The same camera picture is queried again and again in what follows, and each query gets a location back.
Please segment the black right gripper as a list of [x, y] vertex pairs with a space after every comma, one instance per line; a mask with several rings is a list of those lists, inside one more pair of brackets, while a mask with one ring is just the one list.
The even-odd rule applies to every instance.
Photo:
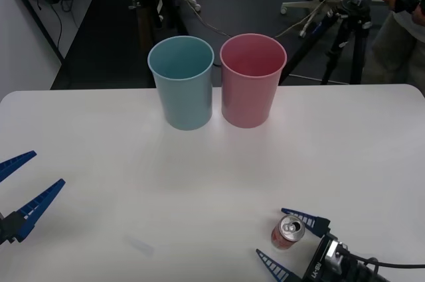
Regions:
[[304, 273], [303, 277], [300, 278], [289, 269], [286, 269], [283, 265], [280, 265], [278, 262], [274, 261], [261, 250], [256, 249], [256, 254], [277, 282], [320, 282], [323, 274], [327, 270], [325, 256], [328, 252], [331, 242], [337, 239], [329, 232], [330, 220], [288, 208], [282, 208], [281, 211], [284, 214], [290, 214], [298, 217], [313, 235], [322, 238], [312, 260], [307, 267], [306, 272]]

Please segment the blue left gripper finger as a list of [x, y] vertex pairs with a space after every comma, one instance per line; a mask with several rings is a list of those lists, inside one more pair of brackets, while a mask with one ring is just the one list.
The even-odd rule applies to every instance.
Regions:
[[64, 179], [59, 179], [36, 198], [1, 219], [1, 244], [25, 240], [65, 184]]
[[37, 153], [35, 151], [29, 151], [0, 163], [0, 182], [3, 182], [36, 155]]

